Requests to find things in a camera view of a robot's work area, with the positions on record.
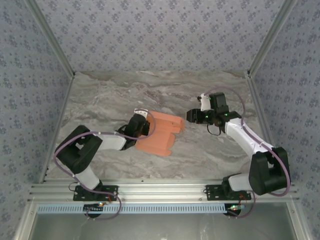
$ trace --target wall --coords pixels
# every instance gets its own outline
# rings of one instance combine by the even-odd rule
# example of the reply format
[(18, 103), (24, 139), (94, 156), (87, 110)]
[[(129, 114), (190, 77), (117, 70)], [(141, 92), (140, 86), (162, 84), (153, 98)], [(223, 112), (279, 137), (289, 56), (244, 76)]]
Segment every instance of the wall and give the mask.
[(283, 0), (37, 0), (74, 71), (248, 69)]
[(301, 185), (314, 239), (320, 239), (319, 46), (320, 2), (300, 0), (254, 77), (273, 137)]
[(0, 1), (0, 239), (38, 181), (69, 80), (23, 0)]

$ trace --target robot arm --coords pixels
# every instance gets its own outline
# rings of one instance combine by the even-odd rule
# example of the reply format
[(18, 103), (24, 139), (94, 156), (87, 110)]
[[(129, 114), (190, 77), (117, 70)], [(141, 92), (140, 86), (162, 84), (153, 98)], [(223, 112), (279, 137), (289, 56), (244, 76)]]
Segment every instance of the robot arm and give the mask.
[[(138, 138), (141, 135), (147, 136), (150, 123), (147, 121), (146, 111), (134, 111), (129, 123), (118, 129), (118, 133), (125, 136)], [(84, 125), (78, 126), (57, 148), (80, 134), (90, 132)], [(99, 136), (90, 134), (74, 140), (64, 147), (57, 158), (73, 173), (81, 184), (90, 190), (100, 191), (101, 181), (90, 167), (90, 163), (98, 150), (126, 150), (136, 144), (137, 140), (129, 139), (119, 135)]]
[[(272, 149), (278, 155), (289, 173), (287, 152), (282, 147), (274, 148), (271, 144), (264, 142), (244, 122), (242, 124), (242, 117), (235, 111), (229, 111), (222, 92), (209, 96), (202, 94), (197, 99), (201, 102), (201, 108), (188, 111), (187, 121), (215, 125), (221, 132), (232, 137), (251, 158), (249, 173), (223, 178), (222, 186), (226, 195), (238, 191), (254, 191), (258, 195), (263, 195), (287, 186), (282, 167), (264, 146)], [(244, 131), (244, 127), (259, 143)]]

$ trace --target marble surface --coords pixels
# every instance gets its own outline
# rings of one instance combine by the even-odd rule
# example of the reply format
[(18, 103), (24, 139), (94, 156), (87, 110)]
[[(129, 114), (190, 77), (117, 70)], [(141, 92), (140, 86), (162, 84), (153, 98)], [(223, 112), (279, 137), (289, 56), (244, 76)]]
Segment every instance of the marble surface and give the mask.
[[(245, 100), (246, 123), (258, 135), (261, 129), (243, 74), (224, 71), (139, 71), (77, 72), (73, 81), (57, 146), (78, 125), (92, 131), (111, 131), (126, 124), (134, 108), (185, 117), (199, 108), (197, 96), (213, 86), (228, 86)], [(242, 113), (237, 96), (225, 90), (229, 109)], [(211, 126), (211, 132), (218, 128)], [(185, 131), (176, 134), (172, 154), (160, 157), (131, 147), (126, 151), (99, 150), (91, 167), (101, 179), (189, 178), (220, 179), (248, 172), (250, 159), (226, 134), (213, 136), (206, 125), (186, 122)], [(47, 178), (66, 178), (53, 161)]]

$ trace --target orange object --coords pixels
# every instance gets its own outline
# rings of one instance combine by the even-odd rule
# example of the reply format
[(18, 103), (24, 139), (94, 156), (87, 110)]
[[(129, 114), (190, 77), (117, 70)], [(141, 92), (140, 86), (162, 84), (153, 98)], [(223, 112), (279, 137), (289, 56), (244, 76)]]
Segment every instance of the orange object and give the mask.
[(151, 114), (154, 116), (155, 123), (149, 115), (146, 119), (150, 123), (151, 130), (155, 126), (154, 133), (148, 138), (137, 140), (135, 148), (158, 156), (169, 156), (172, 153), (169, 148), (174, 145), (176, 138), (173, 133), (184, 130), (185, 121), (179, 116), (161, 112), (151, 111)]

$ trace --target mounting bracket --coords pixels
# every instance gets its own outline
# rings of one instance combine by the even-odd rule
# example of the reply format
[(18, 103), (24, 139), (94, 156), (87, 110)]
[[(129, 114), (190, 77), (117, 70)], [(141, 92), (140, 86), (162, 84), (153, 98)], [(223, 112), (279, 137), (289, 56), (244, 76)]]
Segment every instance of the mounting bracket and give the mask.
[(205, 194), (208, 201), (244, 200), (241, 195), (246, 200), (251, 200), (251, 194), (247, 193), (247, 191), (234, 191), (226, 195), (222, 185), (206, 185)]
[[(118, 195), (119, 186), (116, 185), (102, 185), (99, 189), (100, 192), (108, 192)], [(82, 186), (76, 186), (73, 194), (73, 201), (97, 201), (97, 202), (115, 202), (116, 197), (107, 194), (96, 194), (85, 190)]]

